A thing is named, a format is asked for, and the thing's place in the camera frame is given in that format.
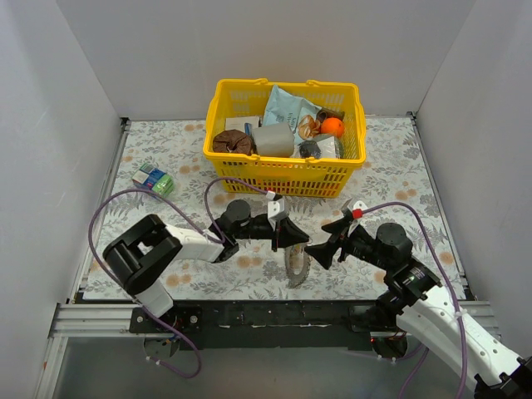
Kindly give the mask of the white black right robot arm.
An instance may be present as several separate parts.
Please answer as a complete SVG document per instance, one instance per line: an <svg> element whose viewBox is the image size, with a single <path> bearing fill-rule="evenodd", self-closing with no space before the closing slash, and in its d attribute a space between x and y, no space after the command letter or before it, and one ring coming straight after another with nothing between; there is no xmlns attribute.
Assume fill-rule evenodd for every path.
<svg viewBox="0 0 532 399"><path fill-rule="evenodd" d="M353 256L386 273L386 292L359 316L360 324L411 334L464 377L477 398L531 396L530 358L505 347L455 306L450 289L413 256L412 242L399 224L382 224L374 236L352 218L323 229L329 239L305 249L321 266Z"/></svg>

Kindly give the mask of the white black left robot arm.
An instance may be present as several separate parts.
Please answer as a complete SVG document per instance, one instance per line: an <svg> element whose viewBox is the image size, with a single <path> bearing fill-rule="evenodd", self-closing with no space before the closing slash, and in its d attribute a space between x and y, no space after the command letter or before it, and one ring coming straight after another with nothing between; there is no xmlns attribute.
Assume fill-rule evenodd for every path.
<svg viewBox="0 0 532 399"><path fill-rule="evenodd" d="M239 251L240 239L268 240L276 251L306 244L309 236L289 218L283 199L270 200L267 212L256 216L247 201L236 199L201 232L149 214L108 244L103 258L123 289L147 309L150 325L166 333L176 325L177 313L161 274L175 259L224 262Z"/></svg>

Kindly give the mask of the large silver keyring with chain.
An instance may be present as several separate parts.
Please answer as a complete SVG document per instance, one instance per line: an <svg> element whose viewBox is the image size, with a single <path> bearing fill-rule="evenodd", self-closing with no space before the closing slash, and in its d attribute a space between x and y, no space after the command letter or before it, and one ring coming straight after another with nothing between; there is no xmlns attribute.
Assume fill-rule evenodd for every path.
<svg viewBox="0 0 532 399"><path fill-rule="evenodd" d="M284 265L288 288L298 288L308 278L311 259L305 252L305 248L305 244L296 244L284 250Z"/></svg>

